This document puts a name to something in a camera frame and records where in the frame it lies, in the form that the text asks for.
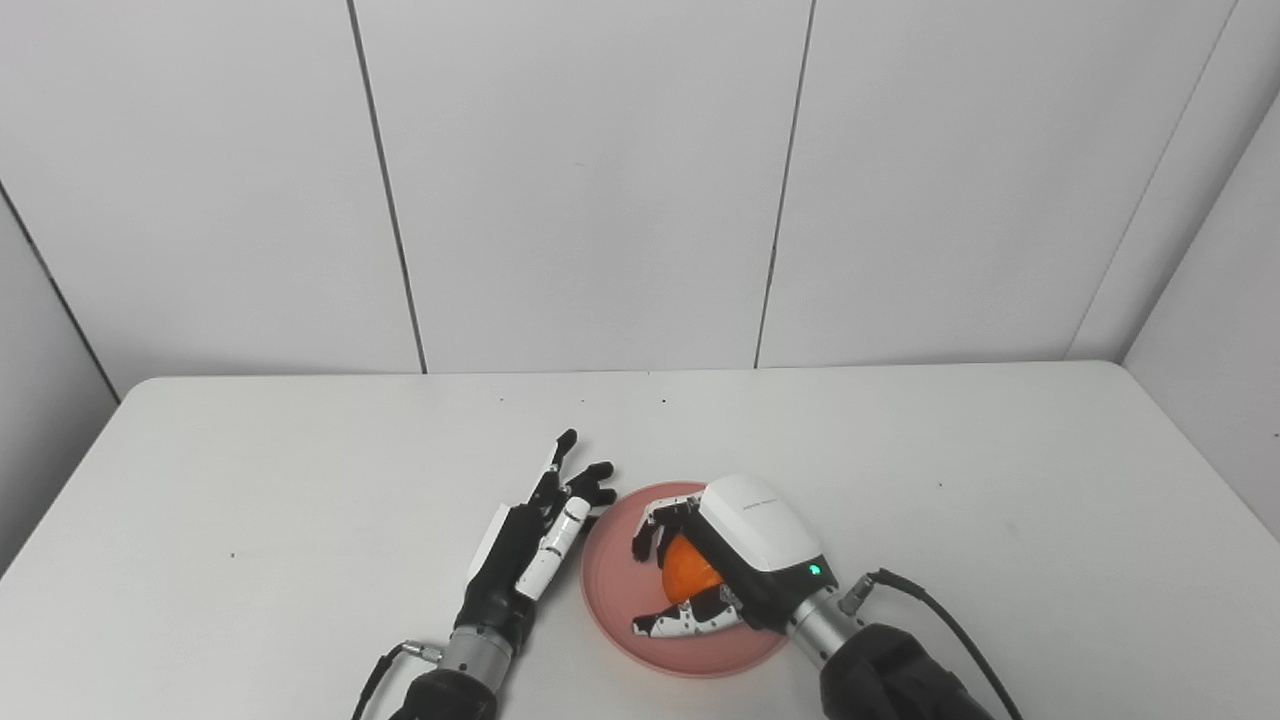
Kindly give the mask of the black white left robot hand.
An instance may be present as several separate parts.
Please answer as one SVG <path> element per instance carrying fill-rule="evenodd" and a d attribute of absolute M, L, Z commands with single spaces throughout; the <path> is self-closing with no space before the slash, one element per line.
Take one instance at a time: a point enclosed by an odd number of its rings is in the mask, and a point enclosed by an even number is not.
<path fill-rule="evenodd" d="M 527 500 L 500 505 L 468 569 L 454 629 L 465 626 L 499 639 L 513 657 L 527 642 L 538 601 L 550 587 L 575 543 L 586 537 L 618 498 L 605 487 L 612 462 L 594 462 L 564 479 L 562 469 L 579 433 L 557 439 Z"/>

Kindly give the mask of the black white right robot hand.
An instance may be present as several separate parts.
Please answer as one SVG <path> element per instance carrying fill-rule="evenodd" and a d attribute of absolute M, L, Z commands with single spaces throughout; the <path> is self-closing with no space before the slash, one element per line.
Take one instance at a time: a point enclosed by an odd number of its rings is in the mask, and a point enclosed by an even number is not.
<path fill-rule="evenodd" d="M 631 541 L 637 562 L 675 570 L 695 553 L 713 571 L 669 606 L 631 621 L 635 635 L 684 638 L 746 624 L 794 634 L 838 583 L 819 541 L 765 482 L 723 477 L 689 495 L 652 501 Z"/>

